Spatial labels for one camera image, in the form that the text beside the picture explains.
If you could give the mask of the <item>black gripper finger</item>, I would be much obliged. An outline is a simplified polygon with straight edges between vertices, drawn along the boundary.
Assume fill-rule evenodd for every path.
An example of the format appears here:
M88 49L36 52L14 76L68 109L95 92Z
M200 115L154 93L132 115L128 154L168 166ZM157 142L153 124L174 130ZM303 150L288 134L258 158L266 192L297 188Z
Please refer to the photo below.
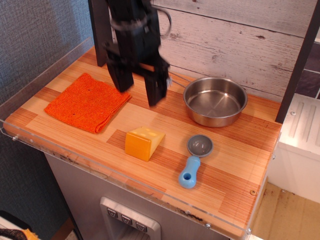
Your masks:
M107 61L106 65L111 79L119 92L126 92L134 84L132 72L127 69L125 64L119 61Z
M156 106L167 95L168 72L149 72L144 76L148 105Z

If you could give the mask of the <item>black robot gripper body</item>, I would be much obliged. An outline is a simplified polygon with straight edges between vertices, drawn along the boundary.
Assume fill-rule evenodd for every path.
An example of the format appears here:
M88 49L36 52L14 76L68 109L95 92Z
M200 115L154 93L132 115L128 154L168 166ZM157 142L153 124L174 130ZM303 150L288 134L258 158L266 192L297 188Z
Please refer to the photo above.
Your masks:
M149 72L168 72L170 65L159 54L161 32L158 17L111 19L110 25L117 42L106 44L106 61L121 62L132 75L142 77Z

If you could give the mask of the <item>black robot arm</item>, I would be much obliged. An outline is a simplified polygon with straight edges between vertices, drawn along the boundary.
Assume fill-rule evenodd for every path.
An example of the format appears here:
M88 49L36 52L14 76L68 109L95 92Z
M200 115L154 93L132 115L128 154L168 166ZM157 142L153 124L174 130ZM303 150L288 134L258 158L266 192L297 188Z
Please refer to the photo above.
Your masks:
M144 78L149 106L166 97L169 63L159 53L158 8L149 0L109 0L110 26L116 43L106 45L106 65L118 91L126 92L133 74Z

